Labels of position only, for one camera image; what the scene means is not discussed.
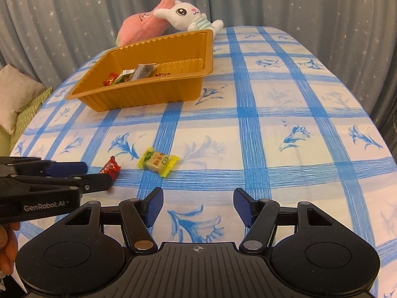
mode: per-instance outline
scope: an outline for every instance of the finger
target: finger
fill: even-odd
[[[10,223],[9,226],[14,231],[19,231],[19,229],[21,228],[21,223],[20,222]]]
[[[0,251],[0,269],[8,276],[12,274],[13,268],[11,268],[11,261],[8,259],[4,250]]]
[[[8,241],[8,235],[5,228],[0,225],[0,250],[5,247]]]
[[[7,245],[4,247],[4,251],[11,262],[15,262],[15,257],[18,253],[18,239],[15,235],[15,232],[9,227],[7,229],[8,234],[8,242]]]

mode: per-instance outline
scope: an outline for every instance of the bed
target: bed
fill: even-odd
[[[151,230],[158,244],[238,245],[246,230],[233,208],[237,187],[282,206],[311,201],[376,248],[382,268],[372,294],[391,297],[397,287],[397,166],[360,103],[298,41],[270,27],[223,29],[214,41],[214,72],[196,101],[99,113],[66,101],[104,53],[53,93],[12,155],[81,160],[91,173],[116,156],[122,171],[114,187],[84,195],[82,203],[117,205],[162,187],[164,206]],[[183,159],[165,179],[136,168],[152,145]],[[19,245],[61,218],[22,223]],[[106,233],[123,242],[119,229]],[[293,227],[282,227],[276,240],[292,233]]]

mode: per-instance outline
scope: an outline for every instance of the plush toy eye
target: plush toy eye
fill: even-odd
[[[187,11],[185,9],[180,8],[176,10],[176,13],[183,17],[187,14]]]

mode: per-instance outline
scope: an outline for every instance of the yellow candy wrapper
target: yellow candy wrapper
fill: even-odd
[[[166,177],[180,158],[158,152],[152,147],[146,149],[138,161],[138,168],[157,172],[161,177]]]

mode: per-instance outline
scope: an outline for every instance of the red candy wrapper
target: red candy wrapper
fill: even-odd
[[[118,77],[119,75],[115,74],[115,73],[110,73],[109,74],[109,78],[107,80],[104,80],[103,84],[105,86],[110,86],[112,85],[112,83],[114,82],[114,80]]]
[[[110,157],[110,160],[99,172],[100,174],[109,174],[112,177],[113,182],[117,179],[120,173],[121,167],[117,164],[116,158],[114,156]]]

